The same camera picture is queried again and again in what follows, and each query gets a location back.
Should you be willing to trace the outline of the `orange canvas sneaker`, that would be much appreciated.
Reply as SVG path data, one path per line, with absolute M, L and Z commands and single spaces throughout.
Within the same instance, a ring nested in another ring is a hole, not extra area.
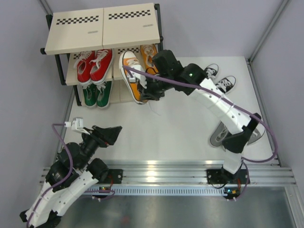
M 138 71 L 144 71 L 137 56 L 132 51 L 125 51 L 120 55 L 120 72 L 133 100 L 139 105 L 146 104 L 148 100 L 141 98 L 141 94 L 138 90 L 138 85 L 140 85 L 141 82 L 146 83 L 145 76 L 134 71 L 128 72 L 126 69 L 124 69 L 124 66 L 133 68 Z
M 156 46 L 154 44 L 141 45 L 140 52 L 143 58 L 146 73 L 151 75 L 157 74 L 158 70 L 152 61 L 152 58 L 158 53 Z

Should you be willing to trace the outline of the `green canvas sneaker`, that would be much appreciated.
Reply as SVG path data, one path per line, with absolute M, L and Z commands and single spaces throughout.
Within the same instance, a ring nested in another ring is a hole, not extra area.
M 112 85 L 112 81 L 103 82 L 102 84 L 97 85 L 96 104 L 99 108 L 106 108 L 109 105 Z
M 89 108 L 96 106 L 96 85 L 90 84 L 82 88 L 85 105 Z

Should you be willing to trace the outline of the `black canvas sneaker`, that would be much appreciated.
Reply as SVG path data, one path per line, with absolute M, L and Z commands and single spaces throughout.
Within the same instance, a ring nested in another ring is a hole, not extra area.
M 219 80 L 215 86 L 224 94 L 228 94 L 236 85 L 236 78 L 234 76 L 227 76 Z
M 213 63 L 208 65 L 204 71 L 210 79 L 215 80 L 219 72 L 219 66 Z

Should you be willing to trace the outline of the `red canvas sneaker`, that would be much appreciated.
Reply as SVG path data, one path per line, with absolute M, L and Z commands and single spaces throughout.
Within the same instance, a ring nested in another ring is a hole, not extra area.
M 91 61 L 94 60 L 94 58 L 94 51 L 83 51 L 74 63 L 74 69 L 77 71 L 77 80 L 82 87 L 88 87 L 91 84 Z
M 95 85 L 102 84 L 113 63 L 114 54 L 112 49 L 101 49 L 95 52 L 95 58 L 90 61 L 92 68 L 90 78 Z

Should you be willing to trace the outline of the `grey canvas sneaker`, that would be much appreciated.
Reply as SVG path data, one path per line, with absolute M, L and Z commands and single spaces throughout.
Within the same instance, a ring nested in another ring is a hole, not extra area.
M 227 127 L 220 122 L 213 134 L 209 138 L 209 143 L 211 146 L 217 148 L 222 146 L 222 141 L 226 138 L 229 133 Z
M 252 132 L 247 145 L 256 143 L 259 139 L 262 138 L 262 136 L 264 135 L 265 132 L 266 132 L 265 127 L 259 124 L 256 127 L 256 129 Z

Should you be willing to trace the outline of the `blue canvas sneaker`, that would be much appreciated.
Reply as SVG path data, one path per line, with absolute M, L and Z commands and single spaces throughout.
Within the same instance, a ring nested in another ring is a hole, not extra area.
M 162 116 L 162 111 L 161 111 L 161 108 L 159 107 L 157 101 L 149 100 L 147 104 L 148 104 L 148 107 L 149 107 L 150 111 L 153 114 L 155 114 L 157 116 Z

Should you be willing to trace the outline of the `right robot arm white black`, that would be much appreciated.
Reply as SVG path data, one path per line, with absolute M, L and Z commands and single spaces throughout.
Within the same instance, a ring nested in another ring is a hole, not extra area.
M 183 92 L 217 117 L 226 126 L 228 134 L 222 141 L 224 163 L 214 183 L 235 182 L 244 163 L 243 150 L 261 123 L 261 116 L 258 113 L 246 113 L 232 103 L 225 90 L 214 84 L 206 70 L 194 63 L 182 66 L 172 51 L 160 51 L 150 60 L 155 69 L 153 74 L 141 74 L 147 80 L 140 88 L 141 97 L 156 101 L 165 91 L 173 88 Z

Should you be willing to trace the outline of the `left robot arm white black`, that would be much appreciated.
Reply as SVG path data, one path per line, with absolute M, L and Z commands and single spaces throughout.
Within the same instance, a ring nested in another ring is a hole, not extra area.
M 109 169 L 100 158 L 92 158 L 99 148 L 115 144 L 121 126 L 101 128 L 94 125 L 89 129 L 76 121 L 65 122 L 63 126 L 80 133 L 82 142 L 63 144 L 35 202 L 19 215 L 28 228 L 55 228 L 78 198 L 84 193 L 95 193 L 90 189 L 92 186 L 106 184 L 97 192 L 111 197 L 114 195 L 112 185 L 122 182 L 121 169 Z

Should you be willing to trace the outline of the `beige shoe shelf black frame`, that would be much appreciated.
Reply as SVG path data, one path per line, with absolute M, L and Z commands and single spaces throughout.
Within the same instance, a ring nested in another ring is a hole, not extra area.
M 55 56 L 60 83 L 73 87 L 78 106 L 84 106 L 85 99 L 77 87 L 74 63 L 82 51 L 114 49 L 114 63 L 105 76 L 112 81 L 110 102 L 114 104 L 132 101 L 122 82 L 119 55 L 129 50 L 142 61 L 141 45 L 156 44 L 158 50 L 163 49 L 161 11 L 156 3 L 57 12 L 46 19 L 49 35 L 40 52 Z

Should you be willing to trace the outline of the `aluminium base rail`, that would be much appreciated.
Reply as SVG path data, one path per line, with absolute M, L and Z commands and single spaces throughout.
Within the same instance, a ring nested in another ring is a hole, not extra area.
M 124 185 L 207 185 L 207 170 L 221 168 L 223 161 L 120 161 L 105 160 L 110 169 L 122 169 Z M 277 160 L 264 164 L 248 163 L 253 186 L 296 184 L 291 168 Z

